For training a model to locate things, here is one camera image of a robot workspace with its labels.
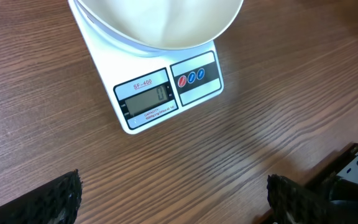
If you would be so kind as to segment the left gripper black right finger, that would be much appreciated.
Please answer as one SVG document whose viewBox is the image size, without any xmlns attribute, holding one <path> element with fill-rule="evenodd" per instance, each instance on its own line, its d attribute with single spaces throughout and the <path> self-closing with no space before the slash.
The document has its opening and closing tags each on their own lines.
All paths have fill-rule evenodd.
<svg viewBox="0 0 358 224">
<path fill-rule="evenodd" d="M 329 223 L 329 204 L 296 182 L 273 174 L 267 177 L 267 190 L 275 223 Z"/>
</svg>

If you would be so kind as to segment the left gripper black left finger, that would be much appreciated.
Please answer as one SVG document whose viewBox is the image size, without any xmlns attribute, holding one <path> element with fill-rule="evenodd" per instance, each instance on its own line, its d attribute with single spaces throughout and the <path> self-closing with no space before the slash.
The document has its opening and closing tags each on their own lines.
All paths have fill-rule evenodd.
<svg viewBox="0 0 358 224">
<path fill-rule="evenodd" d="M 0 224 L 73 224 L 83 183 L 77 169 L 0 206 Z"/>
</svg>

